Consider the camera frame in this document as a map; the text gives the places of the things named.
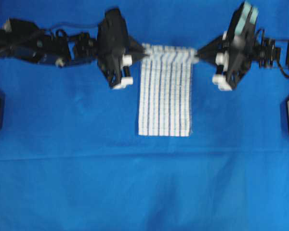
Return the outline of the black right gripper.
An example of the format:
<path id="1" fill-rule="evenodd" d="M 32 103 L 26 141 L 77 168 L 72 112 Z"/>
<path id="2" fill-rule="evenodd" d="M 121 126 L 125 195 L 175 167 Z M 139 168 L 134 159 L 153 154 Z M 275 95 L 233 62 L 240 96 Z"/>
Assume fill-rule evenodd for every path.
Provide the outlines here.
<path id="1" fill-rule="evenodd" d="M 253 32 L 243 32 L 233 37 L 224 32 L 199 48 L 195 57 L 217 67 L 212 82 L 219 90 L 232 91 L 250 69 L 253 45 Z"/>

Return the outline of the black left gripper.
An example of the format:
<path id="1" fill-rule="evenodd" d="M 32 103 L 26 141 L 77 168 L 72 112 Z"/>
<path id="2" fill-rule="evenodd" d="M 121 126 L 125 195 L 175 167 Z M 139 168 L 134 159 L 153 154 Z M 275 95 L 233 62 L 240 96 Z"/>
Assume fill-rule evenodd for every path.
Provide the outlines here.
<path id="1" fill-rule="evenodd" d="M 131 35 L 99 36 L 97 64 L 113 90 L 133 84 L 130 66 L 149 55 Z"/>

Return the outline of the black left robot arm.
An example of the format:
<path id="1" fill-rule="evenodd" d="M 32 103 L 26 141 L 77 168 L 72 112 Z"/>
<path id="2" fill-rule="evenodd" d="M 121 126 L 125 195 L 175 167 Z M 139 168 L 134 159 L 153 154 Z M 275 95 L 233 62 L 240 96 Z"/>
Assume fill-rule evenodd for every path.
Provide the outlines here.
<path id="1" fill-rule="evenodd" d="M 130 66 L 145 57 L 145 48 L 128 34 L 120 17 L 104 19 L 95 38 L 88 32 L 69 36 L 61 28 L 41 29 L 20 19 L 8 19 L 0 29 L 0 58 L 59 68 L 97 62 L 113 90 L 133 84 Z"/>

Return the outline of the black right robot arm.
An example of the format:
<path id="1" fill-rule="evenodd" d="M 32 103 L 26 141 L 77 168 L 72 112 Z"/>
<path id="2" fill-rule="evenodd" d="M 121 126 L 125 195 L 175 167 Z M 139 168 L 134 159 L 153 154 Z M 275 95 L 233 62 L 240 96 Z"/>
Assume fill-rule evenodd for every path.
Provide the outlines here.
<path id="1" fill-rule="evenodd" d="M 259 29 L 241 35 L 225 31 L 199 49 L 195 57 L 216 67 L 212 82 L 219 90 L 232 91 L 237 88 L 253 62 L 258 63 L 260 68 L 273 68 L 273 64 L 277 63 L 281 73 L 289 79 L 289 74 L 280 64 L 280 54 L 281 48 L 276 46 L 276 41 L 266 38 L 264 29 Z"/>

